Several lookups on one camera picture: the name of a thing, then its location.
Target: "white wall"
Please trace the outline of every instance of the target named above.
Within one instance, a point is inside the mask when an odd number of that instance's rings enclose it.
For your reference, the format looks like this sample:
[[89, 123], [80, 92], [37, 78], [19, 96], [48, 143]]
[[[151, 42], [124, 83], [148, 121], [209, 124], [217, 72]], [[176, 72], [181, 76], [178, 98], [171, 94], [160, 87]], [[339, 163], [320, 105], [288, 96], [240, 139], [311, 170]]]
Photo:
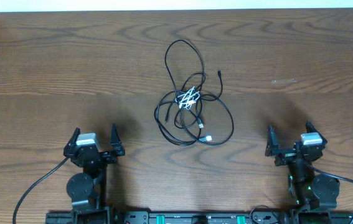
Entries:
[[353, 0], [0, 0], [0, 12], [353, 7]]

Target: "wire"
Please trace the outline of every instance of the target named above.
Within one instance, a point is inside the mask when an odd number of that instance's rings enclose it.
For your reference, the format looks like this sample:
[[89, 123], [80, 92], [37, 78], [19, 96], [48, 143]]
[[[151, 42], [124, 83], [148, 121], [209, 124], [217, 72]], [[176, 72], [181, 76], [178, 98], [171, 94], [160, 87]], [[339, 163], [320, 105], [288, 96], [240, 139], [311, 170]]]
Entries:
[[252, 213], [253, 213], [253, 211], [254, 211], [255, 209], [257, 209], [257, 208], [259, 208], [259, 207], [265, 207], [265, 208], [269, 209], [269, 211], [271, 212], [271, 214], [277, 219], [277, 222], [276, 222], [276, 223], [279, 222], [279, 218], [280, 218], [280, 217], [279, 217], [278, 215], [276, 215], [276, 214], [273, 212], [273, 210], [272, 210], [271, 208], [269, 208], [269, 207], [266, 206], [266, 205], [257, 205], [257, 206], [255, 206], [255, 207], [251, 210], [251, 212], [250, 212], [250, 220], [251, 220], [252, 223], [258, 224], [256, 221], [254, 221], [254, 220], [252, 219]]
[[326, 176], [329, 176], [329, 177], [332, 177], [332, 178], [336, 178], [336, 179], [339, 179], [339, 180], [345, 180], [349, 183], [352, 183], [353, 184], [353, 180], [352, 179], [349, 179], [349, 178], [346, 178], [346, 177], [340, 177], [338, 175], [334, 175], [334, 174], [329, 174], [327, 172], [324, 172], [324, 171], [321, 171], [315, 167], [313, 167], [311, 164], [309, 164], [307, 161], [305, 161], [304, 159], [302, 160], [304, 162], [304, 164], [309, 167], [310, 169], [312, 169], [313, 171], [315, 172], [318, 172], [319, 174], [323, 174], [323, 175], [326, 175]]
[[[193, 49], [193, 51], [197, 54], [200, 63], [201, 63], [201, 72], [196, 72], [193, 73], [183, 84], [182, 88], [180, 90], [178, 90], [176, 88], [176, 84], [175, 81], [172, 77], [172, 73], [168, 67], [167, 64], [167, 55], [169, 52], [169, 49], [177, 42], [183, 42], [185, 44], [187, 44], [191, 49]], [[171, 110], [172, 105], [176, 104], [179, 105], [179, 96], [183, 95], [186, 93], [186, 91], [184, 90], [187, 82], [195, 77], [196, 75], [200, 75], [201, 76], [201, 82], [199, 85], [197, 85], [196, 90], [198, 93], [201, 92], [202, 87], [204, 85], [204, 82], [206, 80], [206, 73], [204, 72], [204, 62], [202, 60], [202, 57], [200, 55], [200, 53], [198, 52], [198, 50], [196, 48], [194, 48], [191, 44], [189, 44], [188, 42], [186, 42], [185, 40], [175, 40], [174, 42], [172, 42], [168, 49], [166, 50], [165, 56], [164, 56], [164, 61], [165, 61], [165, 67], [168, 71], [169, 77], [171, 78], [172, 84], [174, 86], [174, 91], [170, 91], [169, 93], [165, 94], [164, 97], [160, 100], [160, 102], [158, 103], [156, 109], [154, 110], [154, 119], [156, 120], [157, 124], [158, 124], [158, 128], [161, 132], [161, 134], [164, 136], [165, 139], [167, 139], [170, 143], [175, 144], [177, 146], [190, 146], [196, 142], [199, 142], [201, 144], [205, 144], [208, 146], [218, 146], [220, 144], [223, 144], [225, 142], [227, 142], [233, 135], [234, 132], [234, 121], [233, 121], [233, 116], [231, 114], [231, 112], [228, 110], [228, 108], [226, 107], [226, 105], [222, 102], [222, 100], [220, 100], [220, 96], [222, 95], [223, 89], [224, 89], [224, 84], [222, 82], [222, 74], [220, 72], [220, 70], [218, 70], [218, 77], [219, 77], [219, 81], [220, 81], [220, 93], [216, 96], [214, 94], [208, 93], [208, 94], [199, 94], [200, 97], [197, 98], [196, 103], [195, 103], [195, 111], [193, 112], [192, 110], [188, 110], [185, 109], [184, 107], [179, 108], [179, 110], [177, 111], [175, 118], [174, 118], [174, 125], [176, 128], [178, 129], [183, 129], [185, 131], [185, 133], [192, 138], [191, 141], [183, 141], [180, 140], [176, 137], [174, 137], [166, 128], [165, 126], [162, 124], [162, 122], [160, 122], [159, 120], [159, 109], [162, 105], [169, 105], [168, 109], [167, 109], [167, 113], [165, 116], [165, 123], [168, 122], [168, 118], [169, 118], [169, 112]], [[171, 100], [171, 101], [164, 101], [165, 98], [167, 98], [167, 96], [171, 95], [172, 93], [175, 93], [175, 99]], [[227, 136], [227, 138], [225, 138], [223, 141], [218, 141], [215, 143], [209, 143], [207, 141], [202, 141], [200, 140], [200, 135], [201, 135], [201, 129], [202, 129], [202, 121], [201, 121], [201, 112], [202, 112], [202, 102], [203, 101], [218, 101], [226, 110], [226, 112], [228, 113], [228, 115], [230, 116], [230, 120], [232, 122], [232, 131], [230, 132], [230, 134]], [[183, 111], [187, 110], [189, 113], [194, 117], [194, 121], [191, 124], [185, 125], [184, 121], [183, 121]], [[197, 135], [192, 134], [188, 129], [190, 127], [192, 127], [194, 124], [197, 124], [199, 126], [199, 133]]]
[[66, 157], [59, 165], [57, 165], [57, 167], [54, 167], [54, 169], [52, 169], [50, 172], [48, 172], [46, 175], [44, 175], [43, 177], [41, 177], [39, 180], [37, 180], [37, 182], [35, 182], [34, 184], [31, 185], [31, 187], [28, 188], [28, 190], [24, 193], [24, 195], [22, 195], [22, 197], [19, 200], [19, 203], [17, 203], [14, 212], [13, 212], [13, 224], [16, 224], [16, 216], [17, 216], [17, 211], [20, 208], [20, 205], [22, 203], [22, 201], [25, 199], [25, 197], [27, 196], [27, 194], [39, 183], [41, 183], [44, 179], [46, 179], [46, 177], [50, 176], [51, 174], [53, 174], [56, 170], [58, 170], [63, 164], [65, 164], [65, 162], [69, 159], [69, 157]]

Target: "wooden table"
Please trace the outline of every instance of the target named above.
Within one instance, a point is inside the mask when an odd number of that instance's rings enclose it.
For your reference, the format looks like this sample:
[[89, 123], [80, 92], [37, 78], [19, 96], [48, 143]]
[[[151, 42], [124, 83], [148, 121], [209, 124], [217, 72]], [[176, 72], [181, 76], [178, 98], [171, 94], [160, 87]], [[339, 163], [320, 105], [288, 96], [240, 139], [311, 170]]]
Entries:
[[[176, 39], [202, 54], [205, 90], [219, 92], [222, 70], [221, 99], [235, 120], [224, 145], [178, 147], [158, 130], [154, 108], [172, 90], [164, 53]], [[178, 87], [200, 68], [182, 44], [169, 65]], [[218, 103], [206, 103], [203, 116], [214, 139], [230, 131]], [[126, 149], [108, 168], [111, 204], [286, 208], [294, 204], [288, 171], [264, 156], [266, 127], [291, 146], [307, 119], [329, 141], [314, 165], [353, 178], [353, 9], [0, 13], [0, 223], [64, 158], [75, 127], [96, 132], [107, 149], [111, 123]], [[39, 184], [17, 221], [43, 223], [49, 210], [70, 210], [65, 186], [81, 171], [68, 162]], [[341, 183], [337, 209], [353, 211], [352, 184]]]

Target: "wood grain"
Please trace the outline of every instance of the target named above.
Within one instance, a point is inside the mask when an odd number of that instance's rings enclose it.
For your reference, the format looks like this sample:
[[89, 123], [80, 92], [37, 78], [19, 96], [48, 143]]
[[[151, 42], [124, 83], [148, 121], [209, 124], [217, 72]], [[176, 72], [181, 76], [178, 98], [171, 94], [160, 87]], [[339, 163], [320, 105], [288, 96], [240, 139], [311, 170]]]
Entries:
[[[156, 126], [154, 108], [172, 89], [163, 57], [176, 39], [200, 50], [204, 89], [219, 91], [222, 70], [222, 100], [235, 120], [222, 146], [173, 146]], [[179, 86], [199, 69], [183, 45], [169, 64]], [[222, 107], [204, 109], [205, 133], [226, 136]], [[109, 203], [286, 208], [294, 203], [287, 169], [264, 156], [266, 126], [289, 146], [306, 119], [329, 140], [316, 167], [353, 178], [353, 9], [0, 13], [0, 223], [11, 222], [24, 191], [63, 159], [75, 127], [96, 132], [106, 148], [111, 123], [126, 156], [108, 169]], [[68, 162], [43, 181], [17, 221], [43, 223], [49, 210], [71, 209], [65, 185], [80, 171]], [[337, 209], [353, 211], [352, 184], [341, 183]]]

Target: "green tape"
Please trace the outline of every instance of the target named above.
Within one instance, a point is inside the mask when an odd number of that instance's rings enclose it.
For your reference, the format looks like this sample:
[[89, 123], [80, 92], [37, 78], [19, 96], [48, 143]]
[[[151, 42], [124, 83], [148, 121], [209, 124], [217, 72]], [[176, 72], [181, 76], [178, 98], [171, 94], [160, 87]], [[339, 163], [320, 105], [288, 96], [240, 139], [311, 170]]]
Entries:
[[157, 224], [165, 224], [165, 216], [157, 215]]
[[245, 216], [239, 215], [237, 217], [237, 224], [245, 224]]

